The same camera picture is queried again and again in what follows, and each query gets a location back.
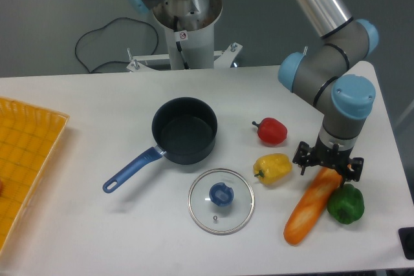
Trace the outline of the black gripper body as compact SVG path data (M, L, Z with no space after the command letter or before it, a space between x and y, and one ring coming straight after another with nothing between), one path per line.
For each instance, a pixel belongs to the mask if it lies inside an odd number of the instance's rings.
M327 147L323 142L316 142L312 156L318 165L341 171L347 168L352 150L341 150L337 143Z

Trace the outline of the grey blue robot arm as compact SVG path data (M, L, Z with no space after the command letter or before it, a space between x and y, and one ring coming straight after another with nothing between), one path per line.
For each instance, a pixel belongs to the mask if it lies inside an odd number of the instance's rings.
M128 0L140 13L152 12L164 28L173 70L212 69L227 65L214 57L213 27L223 10L221 0ZM320 165L336 170L343 181L359 181L362 158L351 158L376 91L366 78L349 70L378 44L378 31L354 19L342 0L297 0L323 41L313 55L296 52L282 62L279 82L323 114L313 147L300 143L294 162L301 168Z

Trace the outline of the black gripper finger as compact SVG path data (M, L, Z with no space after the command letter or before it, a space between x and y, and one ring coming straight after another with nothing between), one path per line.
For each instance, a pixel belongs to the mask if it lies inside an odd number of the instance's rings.
M364 159L362 157L346 158L336 166L336 172L342 177L340 187L343 187L346 182L360 180L362 169L364 166Z
M300 167L301 176L305 174L306 168L319 165L319 159L316 156L315 148L310 147L309 144L303 141L299 143L292 162Z

